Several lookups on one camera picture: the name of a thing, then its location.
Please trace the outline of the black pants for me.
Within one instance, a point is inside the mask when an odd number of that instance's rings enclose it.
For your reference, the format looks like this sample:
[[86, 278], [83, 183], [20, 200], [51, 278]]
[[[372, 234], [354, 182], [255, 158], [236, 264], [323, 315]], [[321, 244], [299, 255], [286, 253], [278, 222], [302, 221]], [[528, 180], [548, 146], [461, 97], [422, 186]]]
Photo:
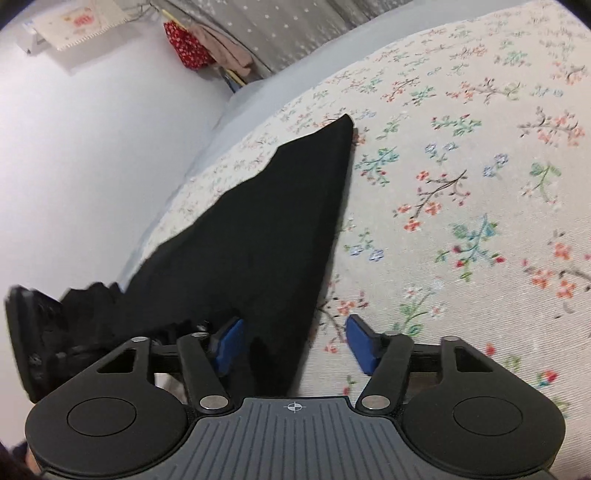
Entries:
[[236, 399], [290, 391], [311, 330], [349, 182], [353, 120], [276, 149], [141, 264], [112, 307], [76, 322], [66, 381], [135, 336], [167, 338], [232, 318], [245, 347], [224, 388]]

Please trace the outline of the floral white bed cover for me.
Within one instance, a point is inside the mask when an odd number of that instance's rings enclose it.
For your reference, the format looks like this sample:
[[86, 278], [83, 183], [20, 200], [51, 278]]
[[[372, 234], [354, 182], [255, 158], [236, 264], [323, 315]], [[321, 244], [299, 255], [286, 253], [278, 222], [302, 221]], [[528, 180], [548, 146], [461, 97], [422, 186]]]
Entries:
[[284, 105], [191, 178], [142, 254], [280, 143], [355, 122], [349, 200], [301, 394], [356, 397], [345, 321], [457, 335], [590, 418], [590, 34], [530, 1], [394, 41]]

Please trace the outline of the light blue bed sheet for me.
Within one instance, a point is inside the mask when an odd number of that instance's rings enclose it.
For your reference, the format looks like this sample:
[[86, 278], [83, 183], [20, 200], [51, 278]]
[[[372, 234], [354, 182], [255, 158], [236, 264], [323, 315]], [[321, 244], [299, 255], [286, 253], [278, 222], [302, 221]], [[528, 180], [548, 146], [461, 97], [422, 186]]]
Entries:
[[329, 41], [280, 73], [233, 95], [212, 130], [211, 141], [189, 164], [180, 183], [200, 174], [288, 102], [382, 47], [427, 29], [520, 4], [517, 0], [411, 1]]

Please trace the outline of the red hanging garment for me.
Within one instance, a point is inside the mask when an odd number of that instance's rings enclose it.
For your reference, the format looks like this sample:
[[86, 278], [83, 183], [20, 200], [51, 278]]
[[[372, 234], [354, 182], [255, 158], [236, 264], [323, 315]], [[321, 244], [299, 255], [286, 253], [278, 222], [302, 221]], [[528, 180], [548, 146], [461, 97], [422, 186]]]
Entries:
[[192, 71], [198, 71], [215, 64], [211, 54], [197, 37], [173, 21], [163, 23], [166, 38], [181, 64]]

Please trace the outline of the pink hanging garment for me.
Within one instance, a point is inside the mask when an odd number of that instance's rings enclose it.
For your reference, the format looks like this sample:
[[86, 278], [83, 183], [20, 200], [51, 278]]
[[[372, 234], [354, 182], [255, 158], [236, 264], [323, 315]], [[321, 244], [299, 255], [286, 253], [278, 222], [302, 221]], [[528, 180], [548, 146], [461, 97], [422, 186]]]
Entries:
[[191, 26], [189, 31], [207, 49], [218, 65], [235, 72], [240, 77], [248, 77], [252, 73], [252, 55], [242, 45], [204, 24]]

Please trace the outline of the grey patterned curtain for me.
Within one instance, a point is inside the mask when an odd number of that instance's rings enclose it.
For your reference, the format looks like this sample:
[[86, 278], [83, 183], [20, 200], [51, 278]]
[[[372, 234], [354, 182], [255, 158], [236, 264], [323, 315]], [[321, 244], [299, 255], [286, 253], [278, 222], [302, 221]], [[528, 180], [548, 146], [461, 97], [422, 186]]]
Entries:
[[252, 55], [263, 76], [280, 72], [404, 1], [161, 1], [183, 27], [204, 24]]

